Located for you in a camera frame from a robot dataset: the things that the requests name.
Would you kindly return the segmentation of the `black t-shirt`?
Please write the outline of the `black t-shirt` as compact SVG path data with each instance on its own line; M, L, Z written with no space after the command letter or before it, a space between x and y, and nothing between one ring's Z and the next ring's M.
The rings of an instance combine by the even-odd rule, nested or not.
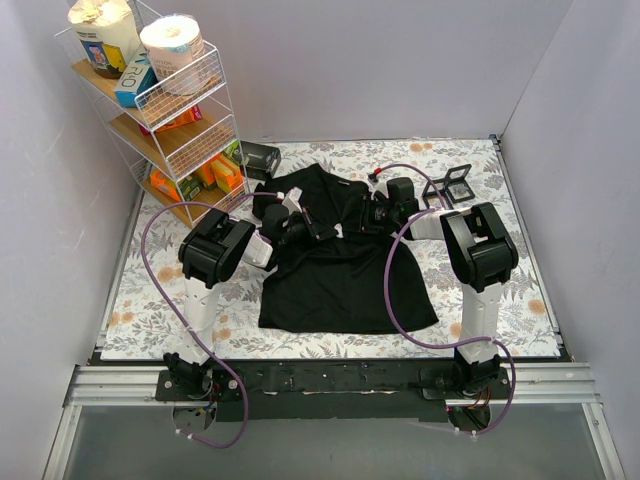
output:
M318 164L257 185L252 214L262 221L268 205L281 203L293 187L302 207L325 225L342 225L344 238L284 247L264 280L258 324L293 333L392 334L397 332L383 298L390 235L359 231L367 183L333 175ZM391 267L393 311L406 331L428 328L438 318L422 272L406 244L400 243Z

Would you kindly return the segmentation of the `black display case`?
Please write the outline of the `black display case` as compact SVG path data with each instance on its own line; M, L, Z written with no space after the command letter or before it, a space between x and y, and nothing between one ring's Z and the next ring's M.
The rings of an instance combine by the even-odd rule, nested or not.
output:
M425 206L432 209L442 207L449 210L452 204L447 198L447 186L448 183L444 178L434 180L433 183L427 183L422 192Z
M471 164L465 164L450 168L447 171L444 177L444 191L451 204L458 204L475 198L475 193L466 180L471 168Z

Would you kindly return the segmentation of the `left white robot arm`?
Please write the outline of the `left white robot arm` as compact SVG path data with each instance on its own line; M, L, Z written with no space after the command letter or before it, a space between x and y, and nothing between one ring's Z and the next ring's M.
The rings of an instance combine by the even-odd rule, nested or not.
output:
M164 356L173 385L193 400L213 392L212 368L208 364L217 307L223 283L240 263L269 271L286 246L313 245L342 236L339 223L324 225L312 219L310 211L295 200L267 206L259 227L246 220L234 220L217 209L206 214L183 240L178 253L186 281L186 330L202 344L184 343L175 353Z

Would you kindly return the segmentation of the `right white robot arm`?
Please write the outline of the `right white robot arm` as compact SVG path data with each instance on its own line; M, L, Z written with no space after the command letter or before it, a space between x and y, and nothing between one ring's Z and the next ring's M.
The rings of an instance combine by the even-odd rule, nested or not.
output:
M451 370L425 373L419 387L475 397L500 378L501 355L509 356L496 338L499 300L519 261L517 249L491 203L466 209L422 210L410 178L381 183L376 170L369 175L372 192L364 201L360 230L364 233L395 232L383 276L383 298L396 330L411 343L433 350L451 349ZM452 270L461 284L463 303L459 340L427 344L401 326L391 303L390 275L401 240L442 241Z

